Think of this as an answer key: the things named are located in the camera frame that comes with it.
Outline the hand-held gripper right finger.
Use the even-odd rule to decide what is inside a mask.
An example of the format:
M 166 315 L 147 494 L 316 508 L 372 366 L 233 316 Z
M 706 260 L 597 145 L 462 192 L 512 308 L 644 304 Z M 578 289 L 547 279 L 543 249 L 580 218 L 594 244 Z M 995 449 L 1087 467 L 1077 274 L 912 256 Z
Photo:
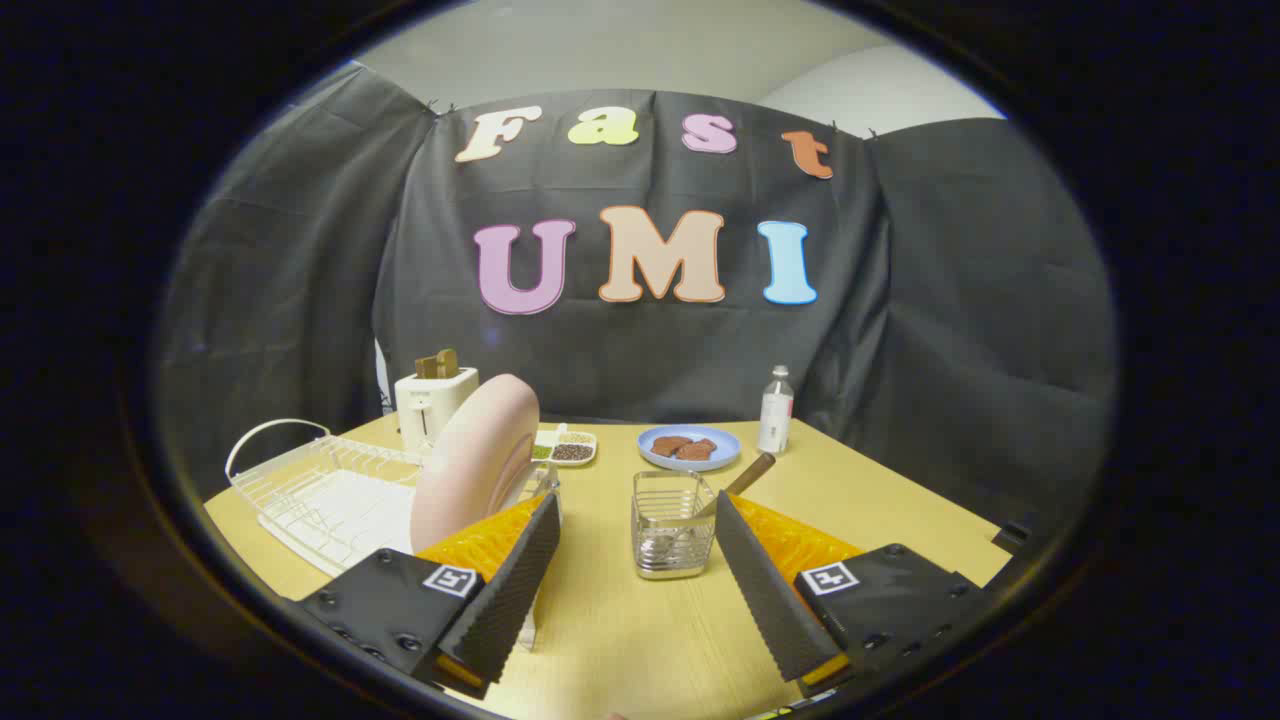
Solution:
M 922 655 L 988 600 L 905 544 L 863 551 L 739 495 L 718 495 L 716 538 L 780 675 L 805 696 Z

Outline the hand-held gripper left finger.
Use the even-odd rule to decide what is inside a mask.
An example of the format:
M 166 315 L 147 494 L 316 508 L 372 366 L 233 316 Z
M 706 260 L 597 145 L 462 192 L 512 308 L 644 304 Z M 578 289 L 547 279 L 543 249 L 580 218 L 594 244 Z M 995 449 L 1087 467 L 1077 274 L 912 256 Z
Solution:
M 526 498 L 421 555 L 375 550 L 297 605 L 376 661 L 481 700 L 550 566 L 559 505 L 556 492 Z

